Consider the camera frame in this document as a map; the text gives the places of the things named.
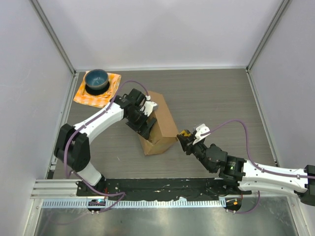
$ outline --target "yellow napkin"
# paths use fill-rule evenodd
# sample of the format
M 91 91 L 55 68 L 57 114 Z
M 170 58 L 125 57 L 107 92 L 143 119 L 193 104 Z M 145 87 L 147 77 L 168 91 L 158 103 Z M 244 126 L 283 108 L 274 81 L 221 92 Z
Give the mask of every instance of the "yellow napkin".
M 88 72 L 89 71 L 85 72 L 83 81 L 76 95 L 74 96 L 73 101 L 84 104 L 84 105 L 103 108 L 109 102 L 109 100 L 115 95 L 119 87 L 120 79 L 122 78 L 122 76 L 118 74 L 108 73 L 108 81 L 109 81 L 108 90 L 101 95 L 95 96 L 95 95 L 90 95 L 89 93 L 85 91 L 85 76 L 87 75 Z

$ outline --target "black coaster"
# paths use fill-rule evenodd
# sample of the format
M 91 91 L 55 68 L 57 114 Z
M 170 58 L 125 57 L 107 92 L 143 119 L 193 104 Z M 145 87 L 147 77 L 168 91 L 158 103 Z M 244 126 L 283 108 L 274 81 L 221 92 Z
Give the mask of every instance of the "black coaster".
M 109 89 L 109 86 L 110 86 L 110 84 L 108 82 L 104 88 L 99 89 L 99 90 L 95 90 L 95 89 L 92 89 L 85 84 L 85 91 L 88 92 L 88 94 L 90 94 L 90 95 L 97 96 L 97 95 L 101 95 L 103 93 L 106 93 L 106 91 Z

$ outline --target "white ruler strip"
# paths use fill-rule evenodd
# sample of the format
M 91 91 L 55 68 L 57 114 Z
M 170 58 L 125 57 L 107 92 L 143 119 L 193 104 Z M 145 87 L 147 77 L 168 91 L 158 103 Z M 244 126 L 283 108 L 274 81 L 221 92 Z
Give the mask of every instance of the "white ruler strip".
M 106 208 L 115 201 L 106 200 L 105 206 L 89 206 L 92 199 L 45 199 L 42 208 Z M 187 201 L 181 198 L 176 201 L 120 201 L 113 208 L 180 208 L 180 207 L 225 207 L 225 199 L 218 201 Z

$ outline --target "wall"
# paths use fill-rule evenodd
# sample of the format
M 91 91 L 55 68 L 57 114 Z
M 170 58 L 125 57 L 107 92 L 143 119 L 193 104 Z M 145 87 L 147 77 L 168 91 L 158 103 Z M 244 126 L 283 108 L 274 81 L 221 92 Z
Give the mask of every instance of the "wall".
M 0 234 L 21 236 L 71 75 L 29 1 L 3 2 L 0 22 Z
M 281 0 L 39 0 L 77 69 L 246 66 Z
M 315 1 L 292 1 L 253 67 L 282 167 L 315 165 Z M 315 235 L 315 207 L 301 205 Z

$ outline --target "metal corner post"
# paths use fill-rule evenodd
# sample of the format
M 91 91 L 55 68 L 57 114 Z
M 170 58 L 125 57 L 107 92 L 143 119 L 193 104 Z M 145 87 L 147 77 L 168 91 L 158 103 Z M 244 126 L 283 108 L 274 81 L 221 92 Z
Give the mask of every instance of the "metal corner post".
M 31 5 L 33 6 L 35 12 L 37 13 L 39 19 L 43 23 L 44 27 L 47 30 L 47 33 L 53 40 L 55 46 L 57 47 L 57 50 L 59 51 L 61 57 L 63 58 L 64 62 L 66 63 L 68 69 L 70 70 L 72 75 L 75 75 L 75 69 L 67 56 L 65 50 L 63 49 L 63 46 L 61 45 L 61 42 L 59 41 L 56 33 L 54 32 L 54 29 L 52 28 L 51 24 L 49 23 L 49 20 L 47 19 L 43 9 L 41 8 L 38 0 L 29 0 Z
M 251 71 L 251 69 L 252 69 L 253 65 L 255 64 L 257 58 L 259 57 L 261 51 L 265 47 L 267 41 L 269 40 L 270 36 L 274 32 L 276 26 L 278 25 L 281 17 L 283 16 L 285 11 L 287 10 L 290 3 L 291 3 L 291 0 L 282 0 L 280 6 L 278 7 L 278 10 L 276 11 L 276 14 L 272 18 L 271 23 L 269 24 L 264 36 L 262 37 L 258 47 L 256 48 L 256 50 L 254 52 L 254 55 L 252 56 L 252 58 L 250 60 L 250 63 L 247 66 L 248 71 Z

